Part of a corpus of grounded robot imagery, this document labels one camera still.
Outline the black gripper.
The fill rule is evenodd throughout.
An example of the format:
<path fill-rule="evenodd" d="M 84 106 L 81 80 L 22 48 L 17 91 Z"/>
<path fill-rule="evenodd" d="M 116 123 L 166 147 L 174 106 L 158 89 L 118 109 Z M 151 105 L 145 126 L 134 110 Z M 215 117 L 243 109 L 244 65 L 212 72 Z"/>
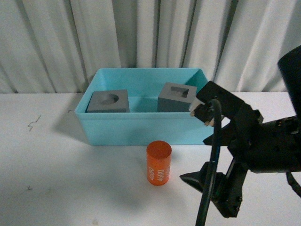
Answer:
<path fill-rule="evenodd" d="M 297 195 L 301 186 L 292 173 L 301 170 L 301 120 L 298 116 L 263 122 L 258 110 L 241 105 L 225 113 L 230 123 L 203 140 L 205 145 L 226 146 L 233 156 L 227 174 L 217 172 L 211 200 L 225 218 L 235 218 L 242 202 L 242 187 L 248 171 L 285 173 Z M 203 193 L 209 162 L 200 171 L 180 175 L 180 179 Z"/>

